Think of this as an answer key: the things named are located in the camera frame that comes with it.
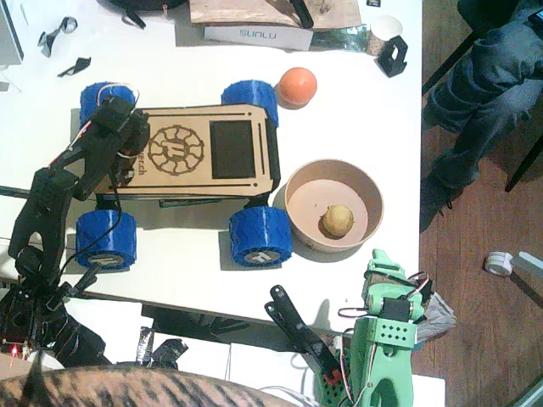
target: black plastic clip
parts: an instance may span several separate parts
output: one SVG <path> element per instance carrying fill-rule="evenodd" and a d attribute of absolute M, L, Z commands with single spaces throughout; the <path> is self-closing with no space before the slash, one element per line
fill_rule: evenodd
<path fill-rule="evenodd" d="M 395 50 L 398 50 L 396 58 L 393 57 Z M 401 74 L 407 66 L 407 62 L 404 61 L 407 54 L 407 44 L 401 38 L 401 36 L 395 36 L 387 41 L 383 51 L 379 58 L 377 58 L 377 65 L 381 68 L 386 76 L 391 78 Z"/>
<path fill-rule="evenodd" d="M 313 19 L 304 0 L 290 0 L 294 6 L 294 11 L 298 15 L 299 22 L 302 24 L 302 27 L 305 29 L 313 28 Z"/>

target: blue 3d-printed tire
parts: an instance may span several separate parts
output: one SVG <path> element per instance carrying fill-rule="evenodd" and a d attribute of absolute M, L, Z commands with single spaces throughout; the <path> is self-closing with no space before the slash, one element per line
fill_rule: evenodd
<path fill-rule="evenodd" d="M 116 210 L 94 210 L 76 222 L 76 252 L 98 239 L 117 221 Z M 136 261 L 136 220 L 123 213 L 117 227 L 76 257 L 84 267 L 99 264 L 107 270 L 130 267 Z"/>
<path fill-rule="evenodd" d="M 288 260 L 292 235 L 284 210 L 257 206 L 230 218 L 232 259 L 247 267 L 269 267 Z"/>
<path fill-rule="evenodd" d="M 79 110 L 79 127 L 82 128 L 87 123 L 88 118 L 91 117 L 92 112 L 96 109 L 96 98 L 98 92 L 102 87 L 113 82 L 99 82 L 93 85 L 87 86 L 83 92 L 81 92 L 81 109 Z M 128 87 L 123 85 L 106 87 L 100 93 L 100 103 L 108 95 L 119 96 L 130 103 L 136 102 L 134 93 Z"/>
<path fill-rule="evenodd" d="M 275 90 L 263 81 L 240 81 L 232 83 L 221 95 L 222 104 L 253 104 L 266 109 L 268 117 L 279 127 Z"/>

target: paper cup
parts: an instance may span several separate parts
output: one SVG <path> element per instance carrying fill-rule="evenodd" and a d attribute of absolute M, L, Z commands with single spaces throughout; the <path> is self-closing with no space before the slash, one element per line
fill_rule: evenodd
<path fill-rule="evenodd" d="M 371 23 L 367 38 L 366 53 L 378 57 L 390 38 L 400 36 L 403 31 L 401 23 L 394 17 L 382 15 Z"/>

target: potato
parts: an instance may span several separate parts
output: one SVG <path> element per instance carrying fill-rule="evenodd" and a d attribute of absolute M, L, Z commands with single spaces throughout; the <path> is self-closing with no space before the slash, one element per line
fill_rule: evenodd
<path fill-rule="evenodd" d="M 336 237 L 345 236 L 353 227 L 355 218 L 345 205 L 328 206 L 326 214 L 322 217 L 324 228 Z"/>

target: chair leg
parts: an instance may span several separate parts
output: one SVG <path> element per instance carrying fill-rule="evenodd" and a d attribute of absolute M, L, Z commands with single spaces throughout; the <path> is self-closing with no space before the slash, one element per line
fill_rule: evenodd
<path fill-rule="evenodd" d="M 451 56 L 447 58 L 447 60 L 438 68 L 438 70 L 436 70 L 434 74 L 430 76 L 430 79 L 426 81 L 423 86 L 423 96 L 427 91 L 432 89 L 447 72 L 449 72 L 449 69 L 452 68 L 456 62 L 458 62 L 458 60 L 468 51 L 469 48 L 472 47 L 473 43 L 478 38 L 480 38 L 480 34 L 472 31 L 472 33 L 462 42 L 462 44 L 455 49 L 454 53 L 452 53 Z"/>
<path fill-rule="evenodd" d="M 507 183 L 506 192 L 510 192 L 515 187 L 515 185 L 517 185 L 517 182 L 526 173 L 528 168 L 534 163 L 534 161 L 540 155 L 541 151 L 543 151 L 543 134 L 541 135 L 540 139 L 535 143 L 535 145 L 532 147 L 532 149 L 529 150 L 528 155 L 523 159 L 523 162 L 520 163 L 520 166 L 518 167 L 517 171 L 512 176 L 511 180 Z"/>

